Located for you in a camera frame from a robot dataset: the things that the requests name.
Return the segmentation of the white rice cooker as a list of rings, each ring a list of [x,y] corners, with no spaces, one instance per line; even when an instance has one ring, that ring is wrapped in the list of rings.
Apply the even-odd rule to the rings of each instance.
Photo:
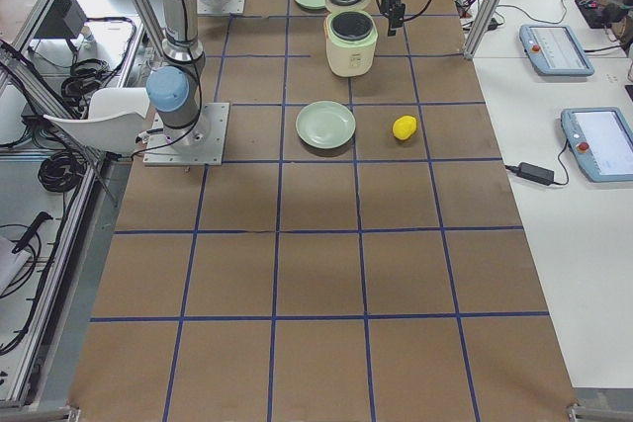
[[[373,65],[378,31],[366,8],[371,0],[325,0],[325,51],[339,77],[366,74]]]

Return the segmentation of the yellow toy bell pepper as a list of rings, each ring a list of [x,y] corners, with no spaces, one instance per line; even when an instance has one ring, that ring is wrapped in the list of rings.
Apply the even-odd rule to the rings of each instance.
[[[417,131],[417,118],[404,115],[397,118],[392,125],[393,137],[399,141],[409,140]]]

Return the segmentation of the far teach pendant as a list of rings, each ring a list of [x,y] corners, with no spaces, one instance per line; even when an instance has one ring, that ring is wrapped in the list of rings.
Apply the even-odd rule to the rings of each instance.
[[[567,26],[522,25],[519,39],[539,75],[589,77],[594,68]]]

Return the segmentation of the teach pendant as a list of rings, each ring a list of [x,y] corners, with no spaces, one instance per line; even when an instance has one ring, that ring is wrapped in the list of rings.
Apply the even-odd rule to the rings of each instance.
[[[590,181],[632,181],[632,130],[618,108],[564,109],[560,123],[581,171]]]
[[[567,26],[522,25],[519,39],[539,75],[589,77],[594,68]]]

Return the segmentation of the black power brick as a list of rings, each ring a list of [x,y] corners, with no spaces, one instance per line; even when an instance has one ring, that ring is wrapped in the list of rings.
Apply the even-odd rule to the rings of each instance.
[[[553,170],[526,162],[518,164],[516,175],[522,179],[545,186],[553,185],[555,182]]]

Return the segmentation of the near teach pendant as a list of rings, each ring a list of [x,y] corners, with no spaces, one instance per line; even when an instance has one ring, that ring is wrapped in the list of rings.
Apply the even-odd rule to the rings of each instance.
[[[564,109],[560,123],[581,171],[590,181],[632,181],[632,130],[618,108]]]

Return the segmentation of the white plastic chair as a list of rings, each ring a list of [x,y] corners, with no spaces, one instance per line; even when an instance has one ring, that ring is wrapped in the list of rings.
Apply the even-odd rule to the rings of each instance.
[[[135,149],[149,105],[143,87],[104,88],[92,95],[87,119],[44,118],[84,146],[127,156]]]

